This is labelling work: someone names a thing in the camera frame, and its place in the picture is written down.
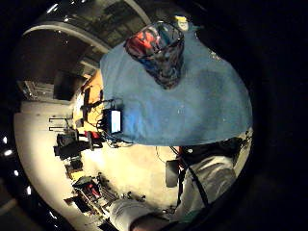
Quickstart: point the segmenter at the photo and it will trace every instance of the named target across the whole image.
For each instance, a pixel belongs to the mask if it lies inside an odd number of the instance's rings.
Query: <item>person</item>
[[[189,165],[201,183],[206,193],[209,206],[218,197],[226,192],[236,180],[233,169],[233,159],[222,155],[206,156],[199,162],[200,154],[192,154]],[[119,231],[159,231],[181,230],[181,220],[192,221],[204,208],[197,183],[192,174],[186,171],[183,180],[183,192],[179,197],[179,203],[171,218],[166,218],[156,209],[134,199],[118,199],[110,207],[110,221]]]

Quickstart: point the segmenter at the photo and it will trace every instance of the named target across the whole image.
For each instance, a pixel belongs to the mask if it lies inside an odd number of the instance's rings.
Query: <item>ceiling light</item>
[[[51,218],[53,218],[53,219],[57,219],[57,217],[56,217],[56,216],[54,216],[54,215],[53,215],[53,213],[51,213],[51,211],[49,211],[49,215],[51,216]]]
[[[11,156],[13,154],[13,152],[9,149],[9,150],[6,150],[5,152],[4,152],[4,155],[5,156]]]
[[[3,143],[8,143],[8,138],[7,138],[7,137],[4,137],[4,138],[2,139],[2,142],[3,142]]]
[[[27,194],[31,195],[31,187],[30,186],[27,187]]]
[[[56,3],[56,4],[53,5],[51,8],[49,8],[49,10],[47,11],[47,13],[51,13],[52,10],[54,10],[57,6],[58,6],[58,4]]]

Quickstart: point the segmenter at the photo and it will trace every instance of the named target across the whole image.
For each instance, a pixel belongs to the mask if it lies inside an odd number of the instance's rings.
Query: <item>black cable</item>
[[[174,154],[177,155],[177,157],[180,157],[179,152],[173,146],[170,146],[170,148],[174,152]],[[185,158],[183,156],[181,156],[181,161],[184,164],[185,168],[187,168],[190,171],[190,173],[192,175],[192,179],[193,179],[193,181],[195,182],[195,184],[198,187],[198,190],[199,190],[199,193],[201,195],[201,199],[202,199],[202,202],[203,202],[204,206],[208,207],[209,206],[208,196],[206,195],[206,193],[205,193],[205,191],[203,189],[203,186],[202,186],[202,184],[199,181],[199,178],[196,176],[196,174],[194,173],[192,168],[187,164],[187,162],[186,162],[186,160],[185,160]]]
[[[155,147],[156,147],[156,156],[158,157],[158,159],[160,159],[161,162],[163,162],[163,163],[165,164],[166,162],[164,162],[164,161],[160,158],[160,156],[159,156],[159,154],[158,154],[157,146],[155,146]]]

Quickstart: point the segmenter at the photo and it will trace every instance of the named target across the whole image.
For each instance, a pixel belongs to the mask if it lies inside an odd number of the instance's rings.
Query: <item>floor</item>
[[[96,73],[90,80],[91,92],[90,102],[95,102],[99,98],[99,92],[103,86],[100,73]],[[74,108],[74,119],[82,117],[82,113],[78,108],[82,105],[83,99],[76,98]],[[91,125],[100,118],[100,111],[92,110],[89,114],[89,122],[85,123],[84,128],[79,128],[79,132],[95,131]],[[250,129],[248,134],[242,133],[239,137],[252,135]],[[248,157],[251,142],[244,147],[235,164],[236,174],[239,175],[244,163]],[[82,153],[82,161],[84,164],[84,172],[86,175],[95,176],[98,172],[110,181],[110,186],[119,195],[122,193],[132,192],[137,196],[145,195],[146,202],[160,210],[169,206],[176,205],[177,188],[167,188],[165,182],[165,161],[173,160],[175,155],[169,147],[145,146],[134,144],[130,147],[111,148],[104,144],[102,149],[94,151],[84,151]]]

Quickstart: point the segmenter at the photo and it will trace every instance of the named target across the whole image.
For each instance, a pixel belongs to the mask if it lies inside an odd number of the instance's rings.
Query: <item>white sleeve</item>
[[[132,223],[155,211],[134,199],[119,199],[110,207],[110,221],[119,231],[129,231]]]
[[[222,156],[210,157],[191,166],[197,175],[208,197],[209,203],[215,201],[236,180],[232,159]],[[187,170],[183,181],[181,203],[176,208],[172,221],[179,220],[189,212],[200,210],[204,207],[197,185],[192,180],[191,173]]]

